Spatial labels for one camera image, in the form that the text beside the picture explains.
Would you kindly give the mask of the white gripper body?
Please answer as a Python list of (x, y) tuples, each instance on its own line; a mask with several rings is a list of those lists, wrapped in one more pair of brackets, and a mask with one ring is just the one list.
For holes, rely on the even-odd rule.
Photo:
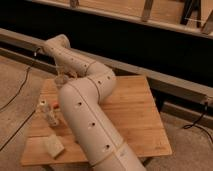
[(56, 64), (56, 71), (57, 71), (58, 78), (66, 78), (66, 79), (77, 79), (78, 78), (78, 74), (73, 68), (68, 67), (62, 63)]

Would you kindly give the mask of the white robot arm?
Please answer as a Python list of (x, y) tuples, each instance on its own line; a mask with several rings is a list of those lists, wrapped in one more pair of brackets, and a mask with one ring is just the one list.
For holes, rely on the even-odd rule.
[(137, 155), (100, 107), (113, 92), (116, 76), (103, 63), (70, 49), (61, 34), (48, 39), (45, 53), (57, 70), (75, 70), (79, 77), (62, 83), (58, 91), (61, 113), (94, 171), (146, 171)]

